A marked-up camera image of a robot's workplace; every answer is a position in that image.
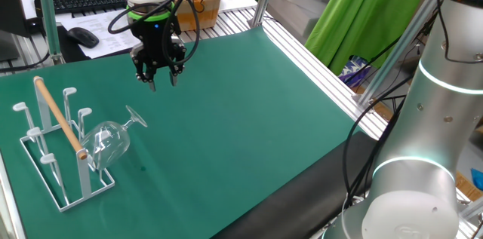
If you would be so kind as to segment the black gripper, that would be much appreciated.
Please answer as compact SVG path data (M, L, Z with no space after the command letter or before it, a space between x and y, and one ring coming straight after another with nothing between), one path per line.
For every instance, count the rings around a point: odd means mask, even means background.
M141 41L134 45L130 52L136 68L136 78L138 81L147 83L153 92L156 92L154 77L157 68L169 65L163 50L167 51L174 62L173 66L169 66L170 82L173 87L177 85L178 75L184 70L184 64L180 63L186 54L184 43L177 35L163 38L165 24L165 20L143 21L131 28L132 35Z

